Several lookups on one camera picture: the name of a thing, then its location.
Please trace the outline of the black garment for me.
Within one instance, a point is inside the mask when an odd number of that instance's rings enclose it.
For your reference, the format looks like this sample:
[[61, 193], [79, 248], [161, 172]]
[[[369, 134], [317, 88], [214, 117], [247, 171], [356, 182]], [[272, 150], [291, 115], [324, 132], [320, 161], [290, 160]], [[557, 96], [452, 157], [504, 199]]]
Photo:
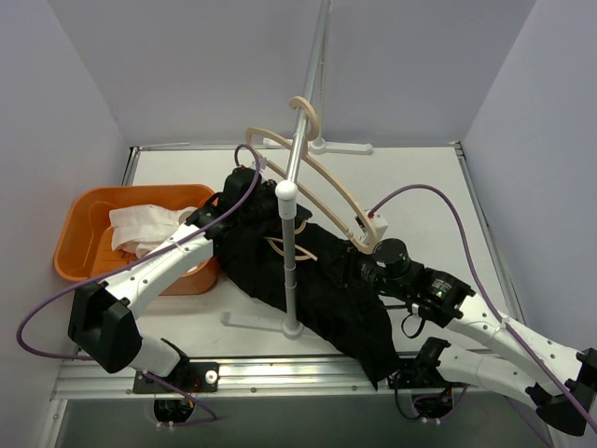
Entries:
[[[390, 317], [374, 288], [350, 273], [350, 243], [311, 223], [300, 207], [299, 246], [313, 257], [297, 264], [297, 317], [306, 328], [356, 359], [373, 385], [395, 373], [400, 358]], [[285, 306], [284, 260], [268, 243], [280, 237], [278, 224], [240, 223], [215, 239], [220, 268], [241, 291], [281, 311]]]

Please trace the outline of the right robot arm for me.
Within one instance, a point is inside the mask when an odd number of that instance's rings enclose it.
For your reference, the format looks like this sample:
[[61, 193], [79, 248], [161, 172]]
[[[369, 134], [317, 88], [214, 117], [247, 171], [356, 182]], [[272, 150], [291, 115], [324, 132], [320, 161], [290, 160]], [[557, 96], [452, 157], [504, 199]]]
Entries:
[[402, 301], [424, 323], [458, 333], [489, 349], [481, 355], [428, 338], [413, 361], [425, 385], [439, 381], [480, 387], [535, 411], [548, 426], [580, 437], [595, 427], [596, 351], [556, 343], [496, 310], [468, 284], [410, 258], [399, 239], [383, 240], [369, 254], [348, 252], [348, 271], [374, 291]]

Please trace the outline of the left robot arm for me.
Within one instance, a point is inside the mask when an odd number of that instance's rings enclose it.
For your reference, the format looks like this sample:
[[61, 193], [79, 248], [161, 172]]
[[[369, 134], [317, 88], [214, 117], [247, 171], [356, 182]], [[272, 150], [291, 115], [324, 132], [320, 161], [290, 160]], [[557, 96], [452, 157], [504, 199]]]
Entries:
[[290, 180], [263, 181], [258, 171], [236, 168], [222, 191], [194, 209], [144, 257], [75, 290], [67, 334], [106, 372], [149, 371], [167, 391], [188, 378], [188, 357], [173, 343], [142, 334], [138, 318], [165, 289], [204, 262], [223, 259], [223, 249], [241, 246], [233, 237], [253, 222], [274, 219], [283, 229], [283, 297], [296, 284], [290, 225], [298, 212], [298, 186]]

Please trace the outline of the white pleated skirt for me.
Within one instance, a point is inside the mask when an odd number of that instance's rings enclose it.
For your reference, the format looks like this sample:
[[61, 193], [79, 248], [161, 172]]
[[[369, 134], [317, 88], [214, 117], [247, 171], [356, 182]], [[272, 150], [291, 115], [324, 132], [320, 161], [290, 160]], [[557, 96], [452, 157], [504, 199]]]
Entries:
[[113, 209], [109, 212], [113, 230], [111, 249], [133, 254], [139, 259], [169, 241], [196, 210], [190, 206], [173, 211], [155, 204]]

